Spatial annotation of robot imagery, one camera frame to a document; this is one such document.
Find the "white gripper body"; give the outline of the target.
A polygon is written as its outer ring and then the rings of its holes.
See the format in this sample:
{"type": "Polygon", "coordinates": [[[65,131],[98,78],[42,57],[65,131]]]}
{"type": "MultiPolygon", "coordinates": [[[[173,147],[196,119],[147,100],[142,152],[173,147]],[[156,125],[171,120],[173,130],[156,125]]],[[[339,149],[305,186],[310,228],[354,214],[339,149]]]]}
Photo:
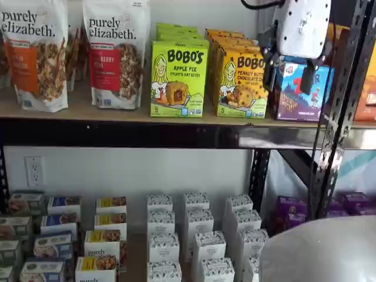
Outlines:
{"type": "Polygon", "coordinates": [[[283,56],[317,59],[324,47],[330,0],[290,0],[276,8],[277,50],[283,56]]]}

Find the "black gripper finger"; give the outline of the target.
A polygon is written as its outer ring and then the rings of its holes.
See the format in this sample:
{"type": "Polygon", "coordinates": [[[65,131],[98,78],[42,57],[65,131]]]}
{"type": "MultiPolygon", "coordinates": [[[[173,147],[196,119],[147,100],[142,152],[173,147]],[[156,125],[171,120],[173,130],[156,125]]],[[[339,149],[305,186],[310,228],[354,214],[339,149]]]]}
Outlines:
{"type": "Polygon", "coordinates": [[[280,65],[281,60],[284,58],[280,53],[268,53],[263,55],[264,59],[264,75],[263,86],[264,88],[274,88],[276,81],[277,68],[280,65]]]}
{"type": "Polygon", "coordinates": [[[310,94],[317,68],[318,68],[317,59],[307,60],[307,65],[305,66],[302,77],[301,77],[301,91],[303,93],[310,94]]]}

